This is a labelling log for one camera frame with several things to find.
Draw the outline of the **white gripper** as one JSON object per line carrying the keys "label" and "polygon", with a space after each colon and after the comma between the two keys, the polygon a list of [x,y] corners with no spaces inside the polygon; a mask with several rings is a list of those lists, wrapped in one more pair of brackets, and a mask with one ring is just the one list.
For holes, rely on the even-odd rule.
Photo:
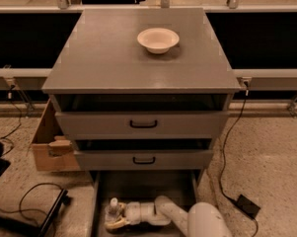
{"label": "white gripper", "polygon": [[128,204],[119,202],[120,213],[124,213],[125,218],[121,217],[114,221],[106,221],[105,228],[108,231],[115,231],[129,224],[139,224],[141,222],[141,205],[138,201],[133,201]]}

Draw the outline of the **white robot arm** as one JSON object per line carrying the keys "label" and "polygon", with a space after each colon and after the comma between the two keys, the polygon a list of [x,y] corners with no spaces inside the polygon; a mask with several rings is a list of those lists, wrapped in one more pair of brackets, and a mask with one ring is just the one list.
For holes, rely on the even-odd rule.
{"label": "white robot arm", "polygon": [[173,222],[185,237],[233,237],[220,211],[207,202],[198,202],[185,211],[165,196],[158,196],[153,202],[129,203],[114,197],[105,208],[107,230],[143,222],[153,226]]}

